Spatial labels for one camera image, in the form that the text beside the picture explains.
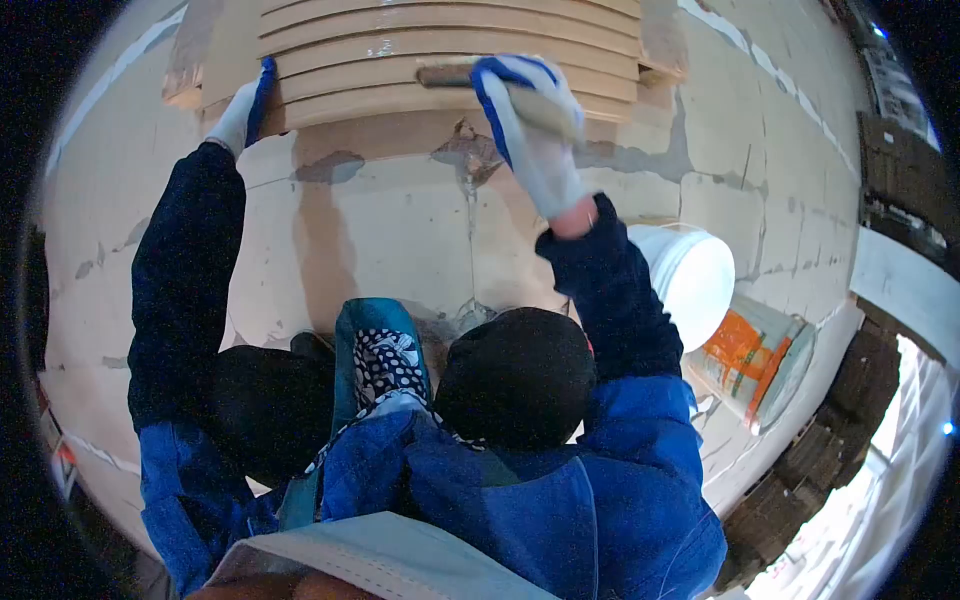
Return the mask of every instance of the paint brush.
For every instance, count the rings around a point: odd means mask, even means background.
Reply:
[[[473,87],[470,72],[483,57],[458,57],[442,60],[418,60],[417,83],[431,87]],[[556,134],[564,142],[579,146],[583,128],[565,110],[536,91],[514,84],[505,84],[516,116],[533,127]]]

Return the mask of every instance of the black knit hat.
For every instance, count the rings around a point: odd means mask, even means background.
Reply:
[[[576,322],[517,308],[453,343],[434,409],[462,437],[490,447],[558,447],[584,418],[595,381]]]

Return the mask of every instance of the hand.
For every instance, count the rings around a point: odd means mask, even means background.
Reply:
[[[556,134],[521,121],[506,87],[515,84],[534,89],[567,111],[582,128],[583,110],[560,68],[522,55],[498,55],[478,60],[470,78],[490,119],[496,148],[534,201],[537,212],[547,220],[568,212],[586,195],[573,163],[573,149]]]
[[[276,61],[267,57],[261,63],[260,77],[243,84],[233,94],[233,100],[206,139],[230,150],[234,160],[239,158],[244,148],[259,139],[260,125],[267,114],[267,99],[275,84]]]

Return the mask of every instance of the blue jacket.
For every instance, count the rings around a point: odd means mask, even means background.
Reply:
[[[254,499],[193,417],[223,334],[244,215],[232,161],[207,146],[175,167],[132,268],[142,516],[181,595],[236,540],[277,528],[276,493]],[[203,193],[191,192],[197,179]],[[596,201],[587,236],[547,231],[537,244],[593,345],[599,383],[586,434],[550,452],[477,452],[421,412],[363,420],[326,456],[323,520],[413,510],[563,598],[690,598],[713,582],[726,543],[701,496],[680,339],[610,201]]]

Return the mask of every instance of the curved wooden slats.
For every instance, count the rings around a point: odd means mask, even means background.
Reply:
[[[340,0],[340,2],[348,2],[349,0]],[[621,12],[633,18],[641,18],[641,8],[639,0],[582,0],[585,4],[593,4],[599,7],[603,7],[610,11]],[[296,6],[297,4],[302,4],[304,2],[309,2],[309,0],[264,0],[263,2],[263,14],[269,14],[273,11],[279,11],[280,9],[285,9],[287,7]],[[382,5],[393,4],[390,0],[381,0]]]
[[[543,56],[558,64],[569,64],[627,80],[636,80],[636,60],[598,48],[552,37],[525,36],[484,30],[403,31],[345,37],[336,41],[279,55],[280,77],[290,77],[317,68],[367,58],[398,55],[477,55],[513,52]]]
[[[389,110],[384,110],[389,99]],[[631,104],[608,98],[578,95],[588,118],[624,123]],[[472,89],[426,89],[419,84],[386,84],[351,89],[291,102],[273,110],[264,123],[264,135],[344,121],[384,112],[480,109]]]
[[[358,87],[411,84],[423,61],[436,63],[454,58],[457,55],[393,56],[328,66],[281,79],[280,101],[287,104]],[[604,90],[605,95],[614,100],[628,103],[636,101],[636,82],[577,66],[562,67],[574,92],[593,94],[597,90]]]
[[[276,56],[301,46],[357,34],[397,30],[432,31],[441,28],[483,29],[547,36],[607,50],[631,58],[634,62],[640,52],[638,36],[627,36],[550,14],[493,6],[418,4],[373,12],[346,12],[309,21],[262,37],[260,51],[263,55]]]
[[[444,5],[462,8],[476,6],[494,6],[519,9],[531,12],[543,12],[569,19],[592,23],[593,25],[617,31],[627,36],[637,37],[639,22],[626,14],[610,11],[588,2],[571,2],[570,0],[394,0],[387,7],[400,8],[419,4],[423,6],[441,7]],[[261,37],[277,33],[283,29],[300,26],[315,19],[322,19],[343,12],[363,12],[383,10],[382,0],[306,0],[297,4],[268,12],[260,18],[259,34]]]

